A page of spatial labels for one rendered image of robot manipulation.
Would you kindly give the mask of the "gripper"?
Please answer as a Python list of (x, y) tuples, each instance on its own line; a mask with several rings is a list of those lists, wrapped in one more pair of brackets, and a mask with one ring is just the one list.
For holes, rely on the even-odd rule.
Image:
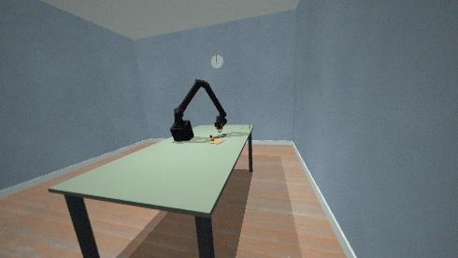
[(217, 128), (218, 132), (219, 132), (219, 128), (221, 128), (221, 131), (222, 131), (222, 127), (224, 127), (224, 122), (222, 122), (221, 119), (218, 119), (217, 122), (214, 122), (215, 123), (215, 127)]

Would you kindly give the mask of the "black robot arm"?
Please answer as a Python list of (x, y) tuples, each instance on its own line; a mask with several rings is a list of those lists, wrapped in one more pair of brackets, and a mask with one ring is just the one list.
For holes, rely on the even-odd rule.
[[(203, 82), (197, 82), (197, 81), (203, 81)], [(212, 89), (210, 88), (209, 84), (204, 81), (204, 80), (201, 80), (201, 79), (196, 79), (194, 81), (194, 85), (193, 87), (191, 88), (191, 90), (188, 92), (188, 94), (186, 95), (186, 97), (184, 98), (184, 100), (182, 101), (182, 103), (179, 105), (179, 107), (176, 107), (174, 109), (174, 117), (175, 117), (175, 125), (174, 125), (174, 128), (182, 128), (182, 126), (184, 125), (184, 123), (186, 121), (184, 121), (182, 119), (183, 117), (183, 112), (185, 111), (186, 107), (189, 105), (189, 103), (191, 102), (191, 100), (193, 99), (193, 97), (195, 96), (195, 94), (197, 93), (197, 91), (203, 87), (206, 92), (208, 93), (210, 99), (212, 100), (212, 102), (214, 102), (213, 104), (215, 105), (215, 107), (217, 108), (217, 110), (220, 112), (219, 115), (220, 116), (217, 116), (216, 119), (221, 119), (222, 122), (224, 122), (224, 124), (226, 124), (227, 120), (225, 119), (226, 117), (226, 113), (225, 111), (223, 110), (220, 102), (218, 101), (216, 95), (214, 94), (214, 92), (212, 91)], [(208, 89), (208, 90), (207, 90)], [(211, 91), (210, 91), (211, 90)]]

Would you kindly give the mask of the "tan mat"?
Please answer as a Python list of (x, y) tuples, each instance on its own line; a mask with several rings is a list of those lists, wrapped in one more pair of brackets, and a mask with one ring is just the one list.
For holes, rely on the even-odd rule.
[(222, 143), (223, 141), (225, 141), (225, 140), (223, 140), (223, 139), (214, 139), (214, 141), (211, 141), (211, 140), (210, 140), (210, 141), (208, 141), (208, 142), (206, 142), (206, 143), (220, 144), (220, 143)]

